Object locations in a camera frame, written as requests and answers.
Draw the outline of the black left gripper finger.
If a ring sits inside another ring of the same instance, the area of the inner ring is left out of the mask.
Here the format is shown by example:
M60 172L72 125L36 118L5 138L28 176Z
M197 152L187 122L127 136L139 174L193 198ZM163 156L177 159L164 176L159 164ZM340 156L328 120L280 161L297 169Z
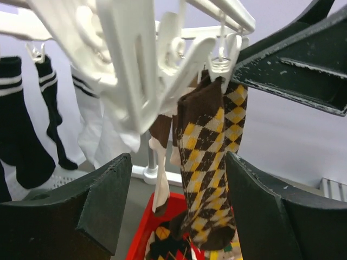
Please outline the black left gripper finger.
M237 154L226 171L243 259L346 259L346 203L294 187Z
M346 6L312 1L290 24L239 54L231 81L346 116Z
M56 189L2 203L1 259L110 259L131 173L123 153Z

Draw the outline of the black red argyle sock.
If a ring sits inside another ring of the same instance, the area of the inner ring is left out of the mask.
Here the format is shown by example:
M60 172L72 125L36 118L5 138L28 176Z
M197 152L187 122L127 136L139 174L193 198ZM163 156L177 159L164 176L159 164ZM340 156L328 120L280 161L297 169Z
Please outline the black red argyle sock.
M205 259L204 252L196 249L188 236L183 236L179 240L174 239L169 224L170 222L161 222L151 232L146 243L144 259Z

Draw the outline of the brown yellow argyle sock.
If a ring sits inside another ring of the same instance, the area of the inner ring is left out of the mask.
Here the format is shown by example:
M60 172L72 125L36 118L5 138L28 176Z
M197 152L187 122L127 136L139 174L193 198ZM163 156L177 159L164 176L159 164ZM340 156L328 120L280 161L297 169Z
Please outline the brown yellow argyle sock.
M204 251L224 249L236 224L228 192L226 154L239 150L246 120L247 87L211 80L204 70L177 106L174 133L187 209L170 222L172 235L188 235Z

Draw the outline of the brown cream striped sock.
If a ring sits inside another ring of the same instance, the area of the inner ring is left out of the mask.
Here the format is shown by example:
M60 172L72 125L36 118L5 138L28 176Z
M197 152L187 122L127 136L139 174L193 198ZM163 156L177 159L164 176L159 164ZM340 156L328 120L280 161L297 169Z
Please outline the brown cream striped sock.
M149 129L151 135L149 146L157 153L158 157L157 181L152 203L152 212L155 216L162 216L165 213L170 198L165 162L171 124L172 115L158 115Z

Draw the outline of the white clip hanger frame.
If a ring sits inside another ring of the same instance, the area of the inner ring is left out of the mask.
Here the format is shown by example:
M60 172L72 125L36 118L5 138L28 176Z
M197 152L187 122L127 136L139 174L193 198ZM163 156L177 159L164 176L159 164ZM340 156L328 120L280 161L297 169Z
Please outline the white clip hanger frame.
M111 112L117 126L146 132L218 57L220 37L181 38L187 2L155 21L153 1L10 1L18 14L1 13L1 34L26 41L54 40ZM242 40L255 19L240 1L191 1L215 20L226 14L226 34Z

